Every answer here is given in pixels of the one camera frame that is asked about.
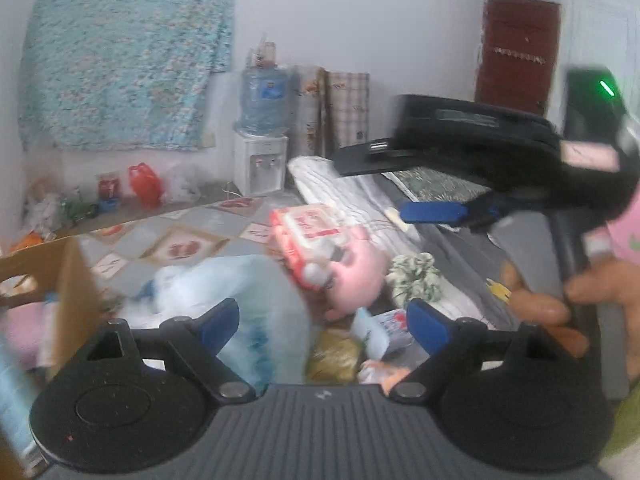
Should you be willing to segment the person right hand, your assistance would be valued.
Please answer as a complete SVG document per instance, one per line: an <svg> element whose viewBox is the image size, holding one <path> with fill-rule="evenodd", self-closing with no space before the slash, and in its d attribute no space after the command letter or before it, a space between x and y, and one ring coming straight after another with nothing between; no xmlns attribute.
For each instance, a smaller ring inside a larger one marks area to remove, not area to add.
<svg viewBox="0 0 640 480"><path fill-rule="evenodd" d="M612 302L623 307L627 330L627 370L630 377L639 375L639 267L614 257L602 257L583 274L564 286L564 300L535 294L526 288L516 267L503 265L503 284L510 289L509 308L518 318L544 326L573 356L584 356L588 338L568 326L570 306Z"/></svg>

